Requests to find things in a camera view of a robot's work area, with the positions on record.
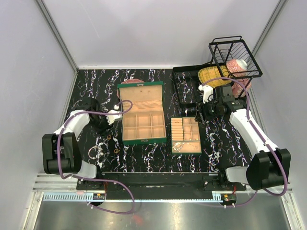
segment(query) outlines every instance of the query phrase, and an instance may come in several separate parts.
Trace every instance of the wall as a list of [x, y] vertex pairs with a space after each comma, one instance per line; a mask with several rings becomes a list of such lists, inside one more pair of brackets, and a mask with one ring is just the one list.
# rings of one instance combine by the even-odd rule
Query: wall
[[34, 0], [0, 1], [0, 229], [19, 229], [73, 72]]
[[44, 0], [81, 68], [202, 64], [215, 37], [255, 45], [278, 0]]
[[291, 152], [290, 183], [307, 226], [307, 2], [288, 1], [256, 59], [263, 71], [253, 90], [268, 136]]

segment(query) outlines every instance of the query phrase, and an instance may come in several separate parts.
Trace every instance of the dish rack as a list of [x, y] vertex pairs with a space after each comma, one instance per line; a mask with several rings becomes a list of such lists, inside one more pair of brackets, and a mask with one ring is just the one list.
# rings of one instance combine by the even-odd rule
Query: dish rack
[[[176, 89], [180, 109], [195, 108], [196, 103], [202, 101], [198, 86], [201, 84], [198, 78], [199, 70], [216, 66], [221, 77], [233, 79], [248, 79], [246, 87], [253, 78], [262, 76], [262, 71], [257, 64], [246, 42], [242, 36], [218, 37], [209, 43], [211, 61], [196, 66], [182, 66], [173, 68], [173, 81]], [[232, 59], [243, 59], [247, 63], [247, 70], [241, 72], [230, 72], [227, 68], [227, 61]]]

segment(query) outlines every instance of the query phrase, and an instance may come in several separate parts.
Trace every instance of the green jewelry box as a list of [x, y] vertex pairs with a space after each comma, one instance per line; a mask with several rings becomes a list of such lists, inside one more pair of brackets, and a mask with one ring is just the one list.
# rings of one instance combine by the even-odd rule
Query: green jewelry box
[[[123, 114], [124, 145], [166, 142], [163, 85], [163, 81], [118, 85], [120, 99], [133, 102]], [[124, 111], [129, 107], [128, 102], [122, 104]]]
[[201, 154], [201, 138], [194, 117], [172, 117], [172, 153]]

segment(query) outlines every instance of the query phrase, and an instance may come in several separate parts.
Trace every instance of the black marble table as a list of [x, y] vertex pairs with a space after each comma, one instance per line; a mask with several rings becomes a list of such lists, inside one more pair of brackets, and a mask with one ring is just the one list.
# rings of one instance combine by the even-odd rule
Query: black marble table
[[[115, 122], [107, 136], [98, 135], [90, 127], [83, 129], [78, 138], [83, 159], [96, 164], [101, 172], [161, 172], [161, 173], [202, 173], [217, 172], [218, 168], [239, 165], [247, 166], [251, 154], [239, 132], [223, 117], [216, 118], [200, 126], [201, 155], [172, 155], [170, 117], [189, 116], [179, 111], [178, 99], [173, 86], [171, 69], [100, 69], [80, 70], [72, 92], [67, 111], [79, 105], [83, 97], [95, 97], [101, 110], [107, 112], [119, 102], [117, 85], [128, 79], [140, 79], [144, 82], [164, 82], [164, 113], [167, 143], [130, 145], [122, 143], [122, 121]], [[103, 149], [103, 156], [92, 160], [88, 150], [93, 146]], [[94, 149], [92, 157], [97, 156]]]

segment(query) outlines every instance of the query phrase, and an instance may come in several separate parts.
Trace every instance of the metallic floor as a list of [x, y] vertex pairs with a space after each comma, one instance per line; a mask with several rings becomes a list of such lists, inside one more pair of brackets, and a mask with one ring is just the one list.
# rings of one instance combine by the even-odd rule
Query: metallic floor
[[[248, 199], [238, 195], [238, 203]], [[129, 203], [105, 203], [104, 208], [129, 210]], [[214, 208], [202, 204], [137, 203], [133, 215], [90, 209], [86, 203], [42, 203], [35, 230], [289, 230], [282, 200], [258, 194], [247, 206]]]

